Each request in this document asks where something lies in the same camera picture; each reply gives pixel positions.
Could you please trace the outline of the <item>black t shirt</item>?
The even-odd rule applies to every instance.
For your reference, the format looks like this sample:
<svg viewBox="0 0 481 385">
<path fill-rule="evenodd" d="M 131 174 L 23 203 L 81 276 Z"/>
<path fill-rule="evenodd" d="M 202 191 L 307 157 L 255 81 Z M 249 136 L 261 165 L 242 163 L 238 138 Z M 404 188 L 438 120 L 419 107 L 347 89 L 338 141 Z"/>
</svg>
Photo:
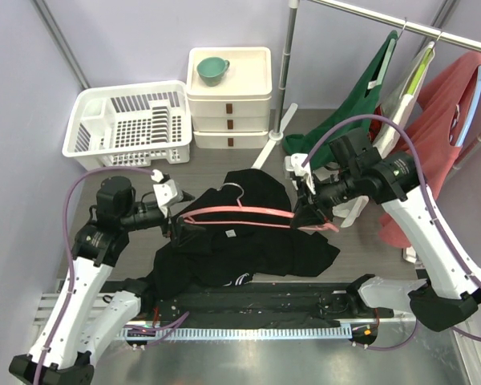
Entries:
<svg viewBox="0 0 481 385">
<path fill-rule="evenodd" d="M 285 186 L 268 173 L 248 168 L 226 174 L 219 189 L 210 188 L 186 207 L 243 205 L 288 212 Z M 328 269 L 339 248 L 318 232 L 287 228 L 288 219 L 249 213 L 198 215 L 200 231 L 177 247 L 156 252 L 145 277 L 154 296 L 169 299 L 192 283 L 241 286 L 254 274 L 316 277 Z"/>
</svg>

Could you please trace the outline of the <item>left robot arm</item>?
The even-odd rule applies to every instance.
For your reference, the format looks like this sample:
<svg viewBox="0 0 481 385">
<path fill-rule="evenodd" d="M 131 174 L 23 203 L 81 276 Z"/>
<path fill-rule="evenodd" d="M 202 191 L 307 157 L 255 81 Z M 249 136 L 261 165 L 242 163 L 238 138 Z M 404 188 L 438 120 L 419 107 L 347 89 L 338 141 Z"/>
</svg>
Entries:
<svg viewBox="0 0 481 385">
<path fill-rule="evenodd" d="M 181 236 L 170 208 L 193 201 L 167 174 L 150 173 L 152 201 L 138 201 L 124 176 L 105 179 L 90 208 L 90 218 L 66 243 L 68 270 L 44 329 L 29 352 L 12 358 L 9 372 L 24 384 L 89 384 L 95 367 L 116 335 L 133 318 L 153 314 L 148 284 L 127 279 L 99 316 L 89 316 L 133 231 L 159 227 L 172 241 Z"/>
</svg>

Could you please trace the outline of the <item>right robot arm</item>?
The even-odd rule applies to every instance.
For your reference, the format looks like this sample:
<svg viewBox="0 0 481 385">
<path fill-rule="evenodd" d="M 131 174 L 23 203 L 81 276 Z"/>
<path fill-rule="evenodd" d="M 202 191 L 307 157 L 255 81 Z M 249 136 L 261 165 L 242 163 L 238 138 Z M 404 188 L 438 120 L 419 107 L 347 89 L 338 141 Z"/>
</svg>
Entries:
<svg viewBox="0 0 481 385">
<path fill-rule="evenodd" d="M 366 274 L 348 286 L 347 310 L 357 317 L 379 307 L 408 312 L 436 332 L 472 316 L 481 303 L 481 269 L 455 239 L 414 158 L 406 152 L 381 158 L 361 128 L 329 146 L 341 170 L 328 180 L 313 175 L 305 154 L 285 158 L 287 177 L 297 190 L 291 226 L 327 225 L 333 207 L 367 196 L 406 235 L 427 272 L 415 280 Z"/>
</svg>

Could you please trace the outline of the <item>pink hanger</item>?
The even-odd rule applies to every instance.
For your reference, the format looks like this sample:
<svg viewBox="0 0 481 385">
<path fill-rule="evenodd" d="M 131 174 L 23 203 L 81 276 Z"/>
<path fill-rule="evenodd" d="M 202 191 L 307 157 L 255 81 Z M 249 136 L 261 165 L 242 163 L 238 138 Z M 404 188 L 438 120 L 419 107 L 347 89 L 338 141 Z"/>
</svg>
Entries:
<svg viewBox="0 0 481 385">
<path fill-rule="evenodd" d="M 178 216 L 187 225 L 251 225 L 275 229 L 299 229 L 302 231 L 334 231 L 339 228 L 331 223 L 325 216 L 319 217 L 317 224 L 299 225 L 296 213 L 266 207 L 246 206 L 241 202 L 242 195 L 236 199 L 235 205 L 209 206 L 202 209 L 189 210 Z M 269 223 L 267 221 L 241 220 L 237 214 L 246 214 L 259 217 L 275 217 L 285 219 L 284 224 Z"/>
</svg>

